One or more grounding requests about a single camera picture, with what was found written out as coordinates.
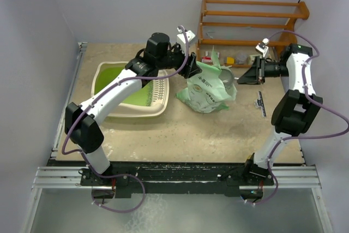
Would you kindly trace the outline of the black white bag sealing strip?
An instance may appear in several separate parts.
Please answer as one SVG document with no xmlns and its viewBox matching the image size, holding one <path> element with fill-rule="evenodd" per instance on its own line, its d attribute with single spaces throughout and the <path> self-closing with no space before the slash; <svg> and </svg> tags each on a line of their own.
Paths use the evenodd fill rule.
<svg viewBox="0 0 349 233">
<path fill-rule="evenodd" d="M 264 105 L 264 100 L 263 100 L 263 96 L 262 96 L 262 92 L 261 91 L 258 91 L 258 97 L 257 99 L 255 100 L 255 107 L 260 109 L 261 110 L 261 113 L 262 113 L 262 116 L 264 118 L 267 117 L 267 114 L 266 114 L 266 108 L 265 108 L 265 105 Z"/>
</svg>

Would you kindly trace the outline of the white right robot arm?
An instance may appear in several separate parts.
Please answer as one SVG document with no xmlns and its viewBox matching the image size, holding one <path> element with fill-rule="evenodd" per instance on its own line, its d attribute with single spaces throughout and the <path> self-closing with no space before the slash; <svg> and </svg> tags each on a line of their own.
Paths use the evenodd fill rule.
<svg viewBox="0 0 349 233">
<path fill-rule="evenodd" d="M 313 54 L 312 48 L 297 44 L 285 47 L 277 62 L 267 62 L 267 47 L 258 45 L 262 56 L 255 59 L 251 68 L 237 82 L 240 85 L 260 85 L 267 77 L 287 76 L 289 88 L 275 107 L 271 124 L 273 129 L 264 145 L 245 162 L 242 172 L 247 184 L 256 184 L 271 178 L 270 169 L 291 137 L 305 134 L 317 116 L 323 99 L 316 95 L 312 84 L 304 89 L 303 77 L 310 77 L 309 69 L 302 67 Z"/>
</svg>

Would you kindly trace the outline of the silver metal scoop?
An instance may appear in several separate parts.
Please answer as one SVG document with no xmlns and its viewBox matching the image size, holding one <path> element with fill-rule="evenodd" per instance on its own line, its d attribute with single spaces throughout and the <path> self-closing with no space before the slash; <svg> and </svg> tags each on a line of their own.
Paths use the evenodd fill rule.
<svg viewBox="0 0 349 233">
<path fill-rule="evenodd" d="M 219 79 L 222 81 L 224 86 L 228 88 L 234 82 L 234 74 L 231 72 L 229 68 L 222 68 L 221 73 L 219 75 Z"/>
</svg>

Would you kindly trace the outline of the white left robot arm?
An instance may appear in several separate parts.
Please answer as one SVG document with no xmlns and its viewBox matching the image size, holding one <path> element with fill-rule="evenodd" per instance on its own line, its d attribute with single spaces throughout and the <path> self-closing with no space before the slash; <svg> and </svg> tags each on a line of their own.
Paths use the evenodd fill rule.
<svg viewBox="0 0 349 233">
<path fill-rule="evenodd" d="M 121 73 L 96 95 L 65 108 L 64 144 L 72 141 L 78 145 L 86 164 L 93 170 L 93 179 L 100 185 L 112 180 L 112 165 L 102 149 L 104 135 L 100 124 L 108 114 L 127 97 L 144 88 L 149 82 L 160 80 L 160 70 L 174 69 L 174 74 L 188 79 L 201 73 L 196 63 L 196 54 L 189 48 L 196 35 L 179 26 L 177 40 L 170 44 L 165 33 L 155 32 L 147 40 L 146 46 L 138 51 Z"/>
</svg>

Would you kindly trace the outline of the green cat litter bag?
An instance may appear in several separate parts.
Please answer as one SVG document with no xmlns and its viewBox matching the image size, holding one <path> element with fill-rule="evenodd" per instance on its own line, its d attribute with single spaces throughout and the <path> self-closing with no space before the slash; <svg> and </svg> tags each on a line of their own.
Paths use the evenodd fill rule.
<svg viewBox="0 0 349 233">
<path fill-rule="evenodd" d="M 219 58 L 212 58 L 213 64 L 198 62 L 202 73 L 187 79 L 187 87 L 176 94 L 176 98 L 198 113 L 228 110 L 228 101 L 236 99 L 234 82 L 226 88 L 219 79 L 222 68 Z"/>
</svg>

